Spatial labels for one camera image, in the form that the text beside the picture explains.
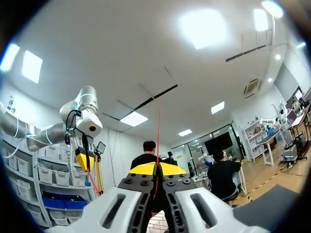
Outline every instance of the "man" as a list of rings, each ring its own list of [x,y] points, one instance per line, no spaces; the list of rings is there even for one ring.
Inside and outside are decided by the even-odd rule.
[[[224,152],[217,151],[213,158],[215,164],[208,169],[207,175],[211,181],[212,193],[220,199],[232,196],[238,188],[238,177],[241,163],[224,161]]]
[[[143,148],[144,154],[138,156],[132,161],[131,169],[135,168],[138,165],[156,162],[156,143],[154,141],[146,141],[143,144]]]

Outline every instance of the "monitor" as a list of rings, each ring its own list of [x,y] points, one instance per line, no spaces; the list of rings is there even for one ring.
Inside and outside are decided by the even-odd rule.
[[[216,150],[225,150],[233,145],[230,134],[228,132],[213,138],[204,144],[209,154],[214,154]]]
[[[297,100],[299,100],[300,98],[302,98],[303,95],[302,95],[301,91],[298,89],[295,93],[295,96],[296,96]]]
[[[287,119],[288,119],[288,121],[290,122],[291,125],[297,119],[297,115],[296,115],[296,113],[293,110],[291,110],[286,117],[287,117]]]

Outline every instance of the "white ceiling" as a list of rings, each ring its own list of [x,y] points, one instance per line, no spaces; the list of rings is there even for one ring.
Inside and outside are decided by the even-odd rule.
[[[227,38],[196,50],[183,35],[180,18],[205,8],[220,11]],[[267,77],[277,76],[281,60],[273,56],[285,53],[282,45],[225,62],[271,41],[272,32],[256,34],[255,8],[261,8],[259,0],[51,1],[14,39],[21,50],[8,77],[29,96],[57,109],[83,86],[92,85],[100,112],[116,118],[130,112],[117,100],[135,108],[150,97],[139,85],[156,95],[178,84],[137,111],[149,119],[141,125],[132,128],[102,114],[100,120],[106,127],[156,140],[160,103],[161,142],[190,140],[228,123],[230,109],[242,103],[249,81],[262,78],[265,90],[271,86]],[[270,17],[269,28],[273,29]],[[275,33],[275,45],[286,43],[280,21]],[[21,75],[25,50],[43,59],[38,84]],[[210,108],[222,101],[225,109],[212,115]],[[193,133],[181,138],[178,133],[186,129]]]

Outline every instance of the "computer screen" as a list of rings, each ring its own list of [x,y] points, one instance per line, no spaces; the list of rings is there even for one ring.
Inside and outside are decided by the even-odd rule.
[[[295,96],[297,98],[297,100],[299,100],[300,98],[302,98],[302,93],[300,90],[297,90],[296,93],[295,93]]]
[[[288,115],[287,115],[287,119],[290,122],[290,124],[292,125],[294,123],[294,121],[297,119],[296,113],[293,110],[291,110],[290,113],[288,113]]]

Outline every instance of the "wooden floor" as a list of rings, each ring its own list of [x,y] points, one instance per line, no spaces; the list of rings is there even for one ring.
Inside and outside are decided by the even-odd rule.
[[[250,192],[273,175],[275,175],[284,165],[280,165],[278,158],[282,153],[282,143],[277,143],[276,148],[272,151],[274,157],[274,166],[265,165],[263,158],[260,157],[255,162],[244,162],[242,167],[245,176],[246,192]],[[288,188],[297,193],[302,189],[306,175],[309,172],[311,165],[311,147],[306,153],[307,160],[299,160],[293,168],[284,168],[282,172],[278,173],[268,183],[264,184],[257,190],[251,192],[249,196],[255,200],[263,195],[265,192],[273,188],[276,184],[279,184],[285,188]],[[245,205],[249,202],[246,197],[243,197],[244,193],[241,192],[236,200],[232,204]]]

